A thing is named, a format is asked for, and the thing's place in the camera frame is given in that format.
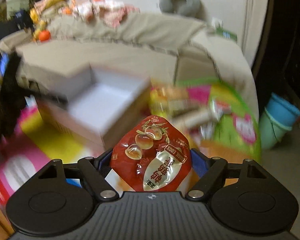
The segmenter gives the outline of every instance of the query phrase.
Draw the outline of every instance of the red snack package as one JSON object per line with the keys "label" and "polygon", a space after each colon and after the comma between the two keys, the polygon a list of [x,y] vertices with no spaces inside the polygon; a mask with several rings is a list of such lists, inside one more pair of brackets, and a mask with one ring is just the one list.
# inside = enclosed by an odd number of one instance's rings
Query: red snack package
{"label": "red snack package", "polygon": [[176,191],[191,170],[186,137],[151,115],[114,147],[110,166],[135,191]]}

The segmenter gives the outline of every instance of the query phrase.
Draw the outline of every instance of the snack bag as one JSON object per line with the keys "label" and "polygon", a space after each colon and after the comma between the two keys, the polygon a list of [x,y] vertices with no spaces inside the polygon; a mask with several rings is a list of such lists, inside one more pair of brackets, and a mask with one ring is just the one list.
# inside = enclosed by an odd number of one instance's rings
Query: snack bag
{"label": "snack bag", "polygon": [[159,87],[150,93],[151,113],[168,119],[198,109],[199,106],[198,102],[190,99],[189,92],[185,88]]}
{"label": "snack bag", "polygon": [[94,17],[92,3],[90,1],[77,5],[73,8],[73,12],[78,14],[81,19],[87,23],[89,23]]}
{"label": "snack bag", "polygon": [[167,120],[151,115],[114,147],[110,166],[135,191],[176,191],[191,171],[189,143]]}
{"label": "snack bag", "polygon": [[90,0],[71,0],[72,8],[81,5],[83,3],[90,2]]}

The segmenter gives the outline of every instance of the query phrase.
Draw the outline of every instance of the floor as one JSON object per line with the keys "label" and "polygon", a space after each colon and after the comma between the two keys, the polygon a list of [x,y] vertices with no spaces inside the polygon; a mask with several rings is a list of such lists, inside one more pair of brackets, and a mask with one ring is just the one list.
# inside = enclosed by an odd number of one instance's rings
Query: floor
{"label": "floor", "polygon": [[262,165],[297,198],[299,214],[291,232],[300,239],[300,129],[294,127],[281,143],[264,151]]}

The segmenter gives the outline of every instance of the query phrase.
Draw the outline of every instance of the circular pad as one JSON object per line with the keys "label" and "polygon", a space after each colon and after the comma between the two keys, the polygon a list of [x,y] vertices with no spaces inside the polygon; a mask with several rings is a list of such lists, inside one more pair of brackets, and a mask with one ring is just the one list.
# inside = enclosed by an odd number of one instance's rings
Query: circular pad
{"label": "circular pad", "polygon": [[33,196],[29,206],[38,213],[53,213],[66,204],[66,198],[57,192],[42,192]]}
{"label": "circular pad", "polygon": [[274,198],[263,192],[246,192],[238,198],[240,206],[251,212],[267,212],[275,205]]}

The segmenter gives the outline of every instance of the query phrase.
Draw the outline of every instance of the logo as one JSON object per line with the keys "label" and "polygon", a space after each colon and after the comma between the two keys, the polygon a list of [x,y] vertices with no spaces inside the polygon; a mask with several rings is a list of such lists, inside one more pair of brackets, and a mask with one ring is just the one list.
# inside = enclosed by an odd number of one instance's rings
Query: logo
{"label": "logo", "polygon": [[156,196],[155,194],[150,194],[150,195],[148,196],[148,198],[150,198],[151,200],[154,200],[156,197],[157,197],[157,196]]}
{"label": "logo", "polygon": [[185,163],[187,160],[187,156],[184,156],[180,150],[175,148],[173,145],[168,144],[164,150],[170,153],[173,157],[175,157],[179,162]]}
{"label": "logo", "polygon": [[242,118],[234,114],[233,125],[245,142],[249,144],[255,143],[257,135],[253,128],[253,122],[250,115],[246,114],[244,118]]}

